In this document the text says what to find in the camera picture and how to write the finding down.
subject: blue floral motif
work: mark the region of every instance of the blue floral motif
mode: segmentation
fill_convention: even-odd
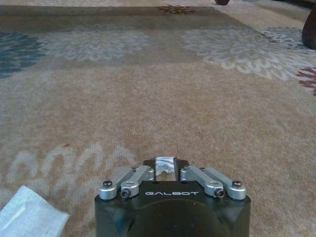
[[[269,27],[262,32],[270,42],[280,43],[288,49],[316,57],[316,51],[307,48],[302,42],[302,30],[294,27]]]
[[[0,79],[34,65],[44,56],[42,43],[22,33],[0,32]]]
[[[242,0],[242,1],[247,1],[247,2],[256,2],[256,1],[260,1],[260,0]]]

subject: brown object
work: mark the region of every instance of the brown object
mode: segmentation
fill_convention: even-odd
[[[316,5],[313,7],[304,25],[302,41],[308,48],[316,49]]]
[[[315,68],[303,68],[296,74],[298,77],[308,78],[310,80],[300,80],[299,83],[309,89],[312,89],[314,96],[316,96],[316,67]]]
[[[164,12],[174,14],[174,15],[190,15],[197,12],[190,6],[179,6],[179,5],[177,6],[166,5],[166,6],[158,7],[158,9],[160,11],[164,11]]]
[[[226,6],[229,3],[229,0],[215,0],[216,4]]]

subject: beige carpet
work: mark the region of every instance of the beige carpet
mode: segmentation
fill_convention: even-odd
[[[115,168],[177,156],[243,181],[251,236],[315,236],[309,10],[86,2],[0,1],[0,208],[26,185],[71,214],[64,236],[94,236]]]

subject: table leg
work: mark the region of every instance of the table leg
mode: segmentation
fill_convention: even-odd
[[[316,49],[316,5],[313,7],[304,25],[302,41],[308,48]]]
[[[216,4],[226,6],[229,3],[229,0],[215,0]]]

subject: black screw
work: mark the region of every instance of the black screw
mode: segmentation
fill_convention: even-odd
[[[233,181],[232,181],[232,186],[233,186],[233,187],[236,187],[236,188],[239,188],[239,187],[242,186],[242,183],[241,183],[241,181],[239,181],[239,180],[233,180]]]
[[[225,197],[226,193],[223,189],[218,189],[216,192],[215,192],[215,195],[218,197],[218,198],[223,198]]]
[[[104,187],[111,187],[113,185],[112,181],[111,180],[106,180],[106,181],[103,181],[103,186]]]
[[[129,189],[124,189],[120,192],[120,196],[123,198],[123,199],[128,199],[129,196],[130,196],[130,190]]]

